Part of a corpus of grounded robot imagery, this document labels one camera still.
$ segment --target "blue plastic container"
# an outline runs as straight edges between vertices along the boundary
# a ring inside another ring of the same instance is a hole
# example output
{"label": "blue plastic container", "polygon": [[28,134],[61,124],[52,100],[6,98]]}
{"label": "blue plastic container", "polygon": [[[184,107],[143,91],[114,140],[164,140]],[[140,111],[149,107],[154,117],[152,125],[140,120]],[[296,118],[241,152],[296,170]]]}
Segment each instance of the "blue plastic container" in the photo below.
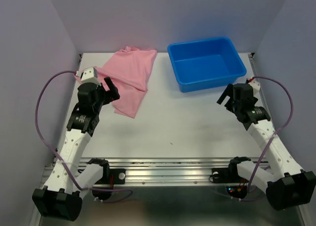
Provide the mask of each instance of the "blue plastic container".
{"label": "blue plastic container", "polygon": [[247,72],[227,37],[171,44],[168,53],[181,92],[226,86]]}

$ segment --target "purple hose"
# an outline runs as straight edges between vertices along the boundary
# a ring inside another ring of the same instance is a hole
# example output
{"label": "purple hose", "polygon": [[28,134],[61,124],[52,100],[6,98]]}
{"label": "purple hose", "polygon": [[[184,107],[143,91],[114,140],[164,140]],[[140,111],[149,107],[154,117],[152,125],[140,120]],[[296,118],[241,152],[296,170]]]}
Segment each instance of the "purple hose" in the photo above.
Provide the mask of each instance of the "purple hose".
{"label": "purple hose", "polygon": [[116,190],[112,190],[112,189],[99,189],[99,188],[92,188],[92,187],[81,187],[79,186],[78,182],[76,181],[74,175],[70,172],[68,166],[66,163],[64,163],[64,160],[63,158],[59,155],[59,153],[57,151],[55,151],[55,149],[44,139],[43,135],[41,134],[40,132],[40,129],[39,129],[39,122],[38,122],[38,112],[39,112],[39,105],[40,105],[40,100],[41,100],[41,97],[43,96],[43,93],[45,91],[45,89],[47,88],[48,84],[54,79],[56,78],[57,76],[61,75],[61,74],[65,74],[65,73],[72,73],[72,74],[76,74],[75,71],[62,71],[62,72],[59,72],[57,74],[55,74],[53,77],[51,77],[47,83],[45,84],[44,88],[42,89],[42,91],[40,92],[39,94],[39,98],[38,98],[38,101],[36,103],[36,108],[35,108],[35,127],[36,127],[36,130],[40,136],[40,139],[42,140],[42,142],[49,148],[49,150],[56,156],[56,158],[62,162],[62,165],[64,166],[66,172],[68,173],[70,179],[73,181],[73,183],[75,184],[75,186],[79,189],[79,190],[95,190],[95,191],[99,191],[99,192],[121,192],[121,191],[129,191],[130,193],[119,199],[119,200],[114,200],[114,201],[105,201],[104,203],[116,203],[116,202],[119,202],[119,201],[122,201],[128,197],[130,197],[132,194],[133,194],[133,190],[131,189],[116,189]]}
{"label": "purple hose", "polygon": [[257,162],[257,164],[256,164],[256,166],[255,166],[255,168],[254,168],[254,170],[253,170],[253,172],[252,172],[252,174],[251,174],[251,177],[250,177],[250,179],[249,179],[248,189],[247,189],[248,192],[250,192],[250,186],[251,186],[251,183],[252,183],[252,181],[253,181],[253,178],[254,178],[254,176],[255,176],[257,170],[258,170],[259,164],[261,163],[261,161],[262,161],[264,155],[265,155],[266,152],[268,151],[268,149],[269,149],[269,147],[270,147],[270,144],[272,143],[272,141],[273,141],[273,139],[274,139],[274,135],[277,135],[282,129],[284,129],[284,128],[288,125],[288,123],[291,121],[292,116],[293,116],[293,100],[292,100],[292,97],[291,97],[290,93],[288,92],[288,90],[286,89],[286,87],[285,87],[282,83],[280,83],[279,81],[277,81],[277,80],[275,80],[275,79],[271,79],[271,78],[267,78],[267,77],[263,77],[263,76],[254,76],[253,79],[266,79],[266,80],[270,80],[270,81],[272,81],[272,82],[275,82],[275,83],[279,84],[279,85],[284,89],[284,91],[286,92],[286,94],[287,94],[287,96],[288,96],[288,99],[290,100],[291,112],[290,112],[290,115],[289,115],[287,121],[285,122],[285,124],[282,125],[280,128],[278,128],[278,129],[275,131],[275,133],[270,137],[270,139],[269,139],[269,141],[268,141],[266,147],[265,147],[264,150],[262,151],[262,153],[261,153],[261,155],[260,155],[260,157],[259,157],[259,159],[258,159],[258,162]]}

